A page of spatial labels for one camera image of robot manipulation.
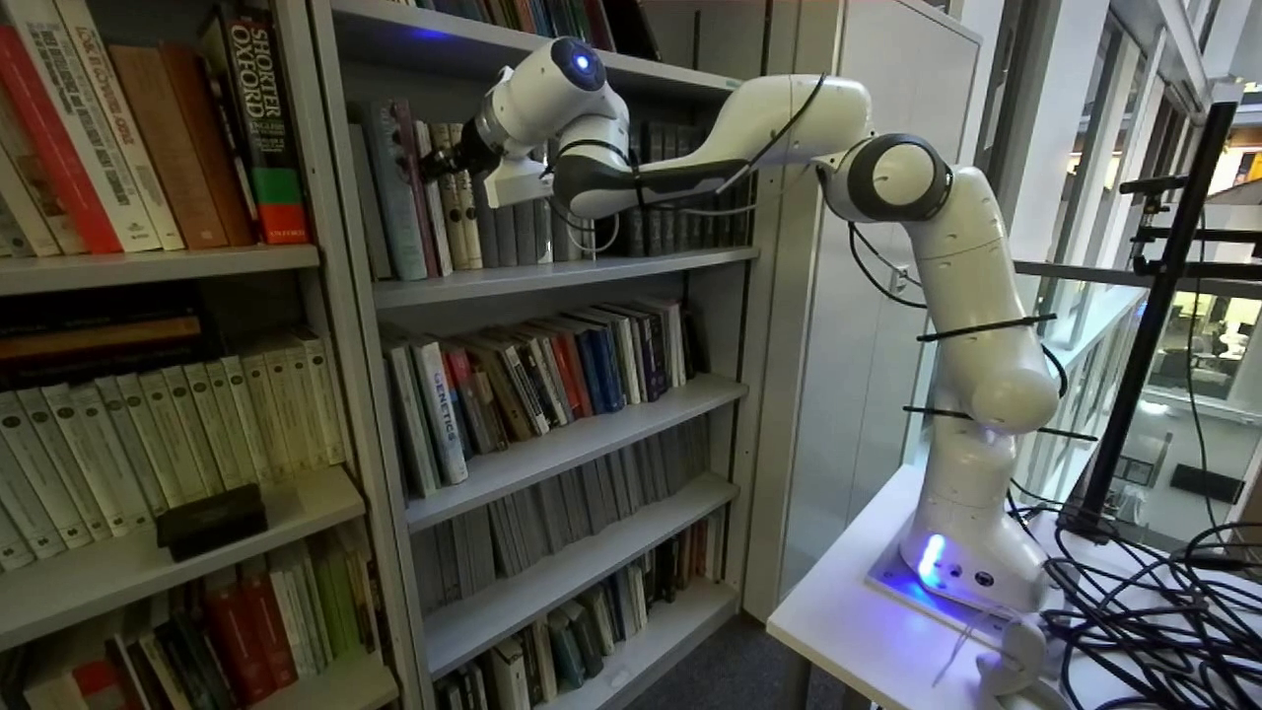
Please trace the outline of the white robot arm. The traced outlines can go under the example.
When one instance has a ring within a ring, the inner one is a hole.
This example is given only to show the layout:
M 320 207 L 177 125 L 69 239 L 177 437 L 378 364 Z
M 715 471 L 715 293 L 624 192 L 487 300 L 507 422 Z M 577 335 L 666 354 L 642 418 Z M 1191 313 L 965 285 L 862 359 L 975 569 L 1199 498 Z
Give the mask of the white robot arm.
M 986 175 L 916 134 L 876 132 L 867 87 L 841 75 L 737 84 L 708 134 L 677 158 L 637 161 L 628 132 L 632 109 L 595 49 L 561 36 L 504 67 L 420 170 L 474 175 L 498 211 L 554 201 L 570 221 L 604 221 L 723 192 L 758 170 L 809 167 L 836 216 L 904 225 L 930 318 L 937 409 L 899 556 L 942 600 L 988 614 L 1033 612 L 1043 556 L 1001 500 L 1012 442 L 1054 418 L 1059 377 L 1021 306 Z

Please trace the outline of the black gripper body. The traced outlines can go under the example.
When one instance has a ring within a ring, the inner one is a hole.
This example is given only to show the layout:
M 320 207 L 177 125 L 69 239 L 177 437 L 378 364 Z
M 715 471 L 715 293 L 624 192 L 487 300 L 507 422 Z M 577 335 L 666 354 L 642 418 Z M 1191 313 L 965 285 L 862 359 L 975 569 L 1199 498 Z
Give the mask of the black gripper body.
M 498 149 L 485 146 L 469 125 L 428 132 L 428 149 L 420 154 L 420 178 L 439 182 L 451 175 L 487 175 L 498 167 Z

